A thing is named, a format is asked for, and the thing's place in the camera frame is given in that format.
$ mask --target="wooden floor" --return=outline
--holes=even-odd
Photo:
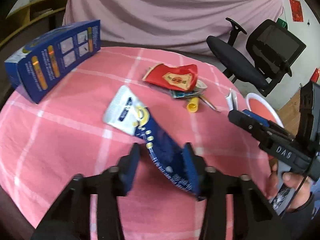
[[[296,135],[298,132],[300,121],[299,105],[300,89],[280,110],[277,111],[284,128],[293,135]]]

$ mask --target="screw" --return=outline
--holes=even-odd
[[[204,170],[206,171],[206,172],[216,172],[217,170],[216,170],[216,168],[215,167],[212,167],[212,166],[206,166],[205,168],[204,168]]]
[[[81,174],[77,174],[77,175],[75,175],[74,177],[73,177],[73,180],[80,180],[80,179],[82,179],[83,178],[83,176],[81,175]]]
[[[109,173],[114,173],[114,172],[118,172],[119,171],[119,167],[118,166],[111,166],[108,169]]]
[[[251,180],[251,177],[248,174],[242,174],[240,176],[240,179],[242,179],[243,181],[249,181]]]

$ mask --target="green object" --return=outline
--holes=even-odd
[[[288,29],[288,24],[283,19],[278,18],[277,24],[285,29]]]

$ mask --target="black cable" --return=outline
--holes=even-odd
[[[308,175],[309,175],[310,169],[311,169],[311,167],[312,167],[312,165],[313,165],[313,162],[316,161],[317,157],[318,157],[318,152],[316,152],[316,154],[313,156],[313,158],[312,158],[312,160],[311,160],[311,162],[310,162],[310,164],[309,164],[309,166],[308,166],[308,169],[307,169],[307,171],[306,171],[306,173],[305,173],[305,176],[303,177],[302,182],[300,183],[300,185],[299,185],[299,187],[297,188],[297,190],[294,192],[294,194],[293,194],[292,198],[290,199],[290,201],[289,201],[288,205],[286,206],[286,208],[285,208],[285,209],[282,211],[282,213],[280,214],[280,219],[283,218],[283,216],[284,216],[285,212],[288,210],[288,207],[290,206],[291,202],[294,200],[295,196],[297,195],[297,193],[298,193],[299,190],[301,189],[303,183],[306,181],[306,179],[307,179],[307,177],[308,177]]]
[[[303,177],[302,182],[300,183],[300,185],[299,185],[299,187],[297,188],[297,190],[294,192],[294,194],[293,194],[292,198],[290,199],[288,205],[287,205],[286,208],[282,211],[282,213],[281,213],[281,215],[280,215],[280,218],[281,218],[281,219],[283,218],[283,216],[284,216],[285,212],[287,211],[287,209],[289,208],[291,202],[293,201],[293,199],[295,198],[295,196],[297,195],[297,193],[298,193],[299,190],[301,189],[303,183],[306,181],[307,177],[308,177],[308,174],[306,174],[306,175]]]

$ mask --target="chair seat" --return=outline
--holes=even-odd
[[[269,85],[263,75],[234,47],[217,37],[209,36],[207,44],[212,53],[238,79],[253,84],[257,89],[266,89]]]

